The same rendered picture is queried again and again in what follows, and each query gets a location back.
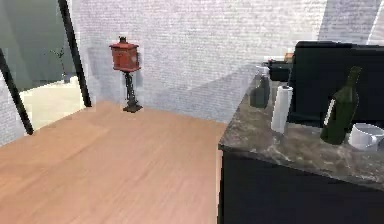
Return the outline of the large black appliance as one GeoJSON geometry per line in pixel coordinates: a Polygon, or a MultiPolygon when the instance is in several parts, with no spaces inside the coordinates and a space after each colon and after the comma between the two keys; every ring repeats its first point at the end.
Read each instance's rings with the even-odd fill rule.
{"type": "Polygon", "coordinates": [[[346,83],[353,66],[361,69],[353,121],[384,128],[384,46],[380,45],[298,42],[288,82],[293,88],[288,120],[321,127],[331,96],[346,83]]]}

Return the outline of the white paper towel roll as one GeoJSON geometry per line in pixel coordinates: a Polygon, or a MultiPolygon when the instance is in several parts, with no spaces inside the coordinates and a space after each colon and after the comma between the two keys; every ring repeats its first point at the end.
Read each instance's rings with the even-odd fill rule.
{"type": "Polygon", "coordinates": [[[278,87],[271,119],[271,129],[273,131],[278,133],[284,132],[292,96],[292,87],[286,85],[278,87]]]}

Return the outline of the white mug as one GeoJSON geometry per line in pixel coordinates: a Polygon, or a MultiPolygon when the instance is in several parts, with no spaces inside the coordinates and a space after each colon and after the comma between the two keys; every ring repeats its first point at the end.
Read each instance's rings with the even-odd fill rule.
{"type": "Polygon", "coordinates": [[[348,143],[363,151],[376,151],[384,139],[384,129],[367,123],[353,125],[348,143]]]}

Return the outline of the dark green wine bottle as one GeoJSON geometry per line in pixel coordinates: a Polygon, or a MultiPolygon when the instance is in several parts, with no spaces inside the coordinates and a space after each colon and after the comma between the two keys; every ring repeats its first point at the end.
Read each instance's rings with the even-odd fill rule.
{"type": "Polygon", "coordinates": [[[324,142],[340,145],[344,141],[359,103],[356,85],[361,71],[353,66],[345,84],[332,96],[320,134],[324,142]]]}

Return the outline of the black cabinet with marble top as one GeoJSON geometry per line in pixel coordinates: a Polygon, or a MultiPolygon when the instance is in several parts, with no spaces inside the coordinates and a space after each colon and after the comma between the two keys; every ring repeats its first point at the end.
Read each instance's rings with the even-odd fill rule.
{"type": "Polygon", "coordinates": [[[219,141],[217,224],[384,224],[384,152],[329,145],[311,126],[276,133],[272,109],[245,94],[219,141]]]}

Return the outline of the small black box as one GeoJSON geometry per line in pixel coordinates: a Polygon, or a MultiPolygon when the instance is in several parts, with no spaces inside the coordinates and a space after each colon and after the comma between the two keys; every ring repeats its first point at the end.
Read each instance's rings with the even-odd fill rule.
{"type": "Polygon", "coordinates": [[[267,62],[267,67],[269,68],[270,79],[272,81],[287,82],[289,80],[293,64],[285,61],[269,60],[267,62]]]}

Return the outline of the red box on black stand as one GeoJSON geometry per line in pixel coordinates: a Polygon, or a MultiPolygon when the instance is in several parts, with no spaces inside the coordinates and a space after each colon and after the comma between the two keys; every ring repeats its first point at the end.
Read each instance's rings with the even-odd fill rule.
{"type": "Polygon", "coordinates": [[[127,105],[123,108],[124,111],[135,113],[139,111],[142,106],[136,100],[132,72],[141,69],[138,61],[138,45],[129,43],[125,36],[119,37],[119,42],[110,45],[113,69],[124,73],[125,85],[127,89],[127,105]]]}

